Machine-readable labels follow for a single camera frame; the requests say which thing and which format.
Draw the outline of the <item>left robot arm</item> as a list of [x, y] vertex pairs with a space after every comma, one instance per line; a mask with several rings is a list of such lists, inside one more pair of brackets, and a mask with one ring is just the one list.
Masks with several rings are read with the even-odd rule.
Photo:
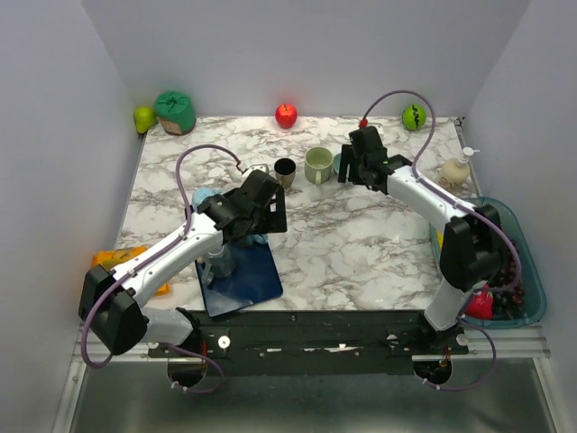
[[168, 343], [178, 355], [198, 350], [200, 335], [185, 311], [152, 309], [158, 288], [198, 258], [247, 235], [287, 230], [284, 189], [254, 170], [243, 184], [206, 198], [173, 233], [108, 271], [97, 265], [85, 277], [79, 315], [112, 355], [141, 342]]

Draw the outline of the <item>pale green mug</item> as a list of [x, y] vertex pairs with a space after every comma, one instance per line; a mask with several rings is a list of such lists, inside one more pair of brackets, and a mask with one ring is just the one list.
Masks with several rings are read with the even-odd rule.
[[333, 169], [333, 154], [324, 147], [313, 147], [305, 156], [305, 176], [314, 184], [321, 185], [329, 181]]

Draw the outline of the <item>teal mug with bird picture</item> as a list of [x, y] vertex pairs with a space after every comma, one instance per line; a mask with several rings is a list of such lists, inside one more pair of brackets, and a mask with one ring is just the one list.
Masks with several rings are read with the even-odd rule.
[[342, 158], [342, 154], [341, 153], [337, 153], [334, 156], [334, 160], [333, 160], [333, 173], [335, 175], [339, 174], [340, 171], [340, 166], [341, 166], [341, 158]]

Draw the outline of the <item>brown striped mug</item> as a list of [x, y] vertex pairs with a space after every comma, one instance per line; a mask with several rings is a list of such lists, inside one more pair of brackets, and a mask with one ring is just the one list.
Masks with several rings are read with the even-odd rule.
[[295, 179], [297, 164], [290, 158], [280, 158], [274, 163], [276, 180], [284, 189], [289, 189]]

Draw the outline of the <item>blue mug with gold pattern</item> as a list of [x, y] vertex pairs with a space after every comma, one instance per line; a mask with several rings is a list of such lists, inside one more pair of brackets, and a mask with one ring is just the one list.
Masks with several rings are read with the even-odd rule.
[[246, 235], [238, 240], [234, 241], [234, 244], [239, 247], [250, 247], [256, 244], [267, 244], [267, 235]]

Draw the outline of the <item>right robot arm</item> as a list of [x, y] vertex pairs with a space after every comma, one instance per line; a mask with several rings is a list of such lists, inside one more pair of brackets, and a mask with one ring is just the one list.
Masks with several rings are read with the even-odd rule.
[[427, 323], [414, 334], [421, 351], [435, 353], [447, 343], [445, 330], [456, 324], [472, 292], [491, 280], [507, 258], [499, 212], [457, 198], [419, 174], [406, 157], [388, 155], [373, 126], [357, 129], [349, 138], [342, 146], [338, 181], [405, 203], [443, 235], [441, 285], [424, 310]]

